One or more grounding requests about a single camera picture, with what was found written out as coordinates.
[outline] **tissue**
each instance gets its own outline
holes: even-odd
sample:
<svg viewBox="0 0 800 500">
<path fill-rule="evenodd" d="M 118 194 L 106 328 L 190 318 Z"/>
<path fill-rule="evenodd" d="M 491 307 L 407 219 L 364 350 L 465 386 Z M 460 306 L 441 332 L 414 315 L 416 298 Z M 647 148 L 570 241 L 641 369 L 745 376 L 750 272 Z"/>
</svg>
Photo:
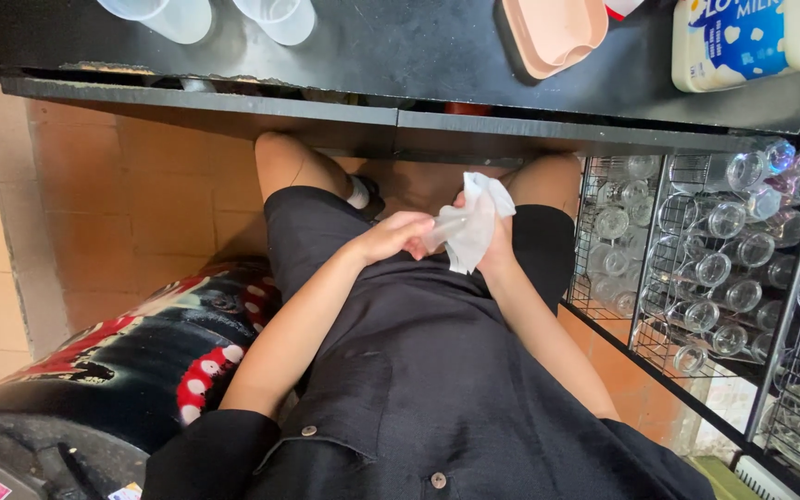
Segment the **tissue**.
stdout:
<svg viewBox="0 0 800 500">
<path fill-rule="evenodd" d="M 428 252 L 434 252 L 445 243 L 450 270 L 470 274 L 493 240 L 496 213 L 499 217 L 507 217 L 515 214 L 515 208 L 514 200 L 499 180 L 473 172 L 466 172 L 463 176 L 465 206 L 441 208 L 434 219 L 434 229 L 422 238 L 422 242 Z"/>
</svg>

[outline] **person's left hand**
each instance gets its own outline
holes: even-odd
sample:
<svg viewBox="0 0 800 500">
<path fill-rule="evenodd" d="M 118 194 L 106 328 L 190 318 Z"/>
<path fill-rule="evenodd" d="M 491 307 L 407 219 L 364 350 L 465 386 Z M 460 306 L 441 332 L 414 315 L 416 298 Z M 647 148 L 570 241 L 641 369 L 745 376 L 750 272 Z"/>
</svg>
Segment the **person's left hand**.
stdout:
<svg viewBox="0 0 800 500">
<path fill-rule="evenodd" d="M 420 260 L 428 254 L 421 237 L 433 228 L 434 217 L 427 213 L 397 212 L 345 246 L 367 266 L 394 256 L 401 250 Z"/>
</svg>

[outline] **shirt pocket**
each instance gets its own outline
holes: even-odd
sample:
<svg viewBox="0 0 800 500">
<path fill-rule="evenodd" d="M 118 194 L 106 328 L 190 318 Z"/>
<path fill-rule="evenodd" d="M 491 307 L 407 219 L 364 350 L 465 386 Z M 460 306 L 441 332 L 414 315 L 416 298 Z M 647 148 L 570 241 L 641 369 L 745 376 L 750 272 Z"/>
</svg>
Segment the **shirt pocket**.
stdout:
<svg viewBox="0 0 800 500">
<path fill-rule="evenodd" d="M 318 360 L 307 391 L 255 473 L 284 442 L 297 439 L 330 441 L 375 461 L 391 373 L 388 357 L 375 350 L 345 350 Z"/>
</svg>

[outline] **pink tray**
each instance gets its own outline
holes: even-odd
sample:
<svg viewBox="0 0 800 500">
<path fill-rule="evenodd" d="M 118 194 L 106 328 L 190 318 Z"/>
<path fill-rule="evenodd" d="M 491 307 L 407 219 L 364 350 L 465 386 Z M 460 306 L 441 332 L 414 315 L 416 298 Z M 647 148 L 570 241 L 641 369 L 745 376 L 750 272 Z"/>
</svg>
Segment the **pink tray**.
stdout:
<svg viewBox="0 0 800 500">
<path fill-rule="evenodd" d="M 548 78 L 585 59 L 607 34 L 604 0 L 502 0 L 527 72 Z"/>
</svg>

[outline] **hand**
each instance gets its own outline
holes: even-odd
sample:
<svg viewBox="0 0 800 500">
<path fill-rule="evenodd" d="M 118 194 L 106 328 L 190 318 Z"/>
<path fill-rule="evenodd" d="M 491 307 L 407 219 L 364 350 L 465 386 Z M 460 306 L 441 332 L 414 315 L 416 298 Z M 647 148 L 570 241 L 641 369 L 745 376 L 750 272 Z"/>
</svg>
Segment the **hand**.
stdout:
<svg viewBox="0 0 800 500">
<path fill-rule="evenodd" d="M 428 254 L 421 237 L 433 228 L 434 217 L 427 213 L 397 212 L 350 240 L 345 247 L 366 266 L 394 256 L 401 250 L 406 250 L 418 261 Z"/>
<path fill-rule="evenodd" d="M 456 196 L 452 206 L 461 208 L 465 206 L 465 192 L 462 191 Z M 504 267 L 507 263 L 515 261 L 514 249 L 511 247 L 511 215 L 508 217 L 499 217 L 496 213 L 496 224 L 493 229 L 493 239 L 490 240 L 490 245 L 486 249 L 486 254 L 480 260 L 477 268 L 483 275 L 492 272 L 500 272 L 499 269 Z"/>
</svg>

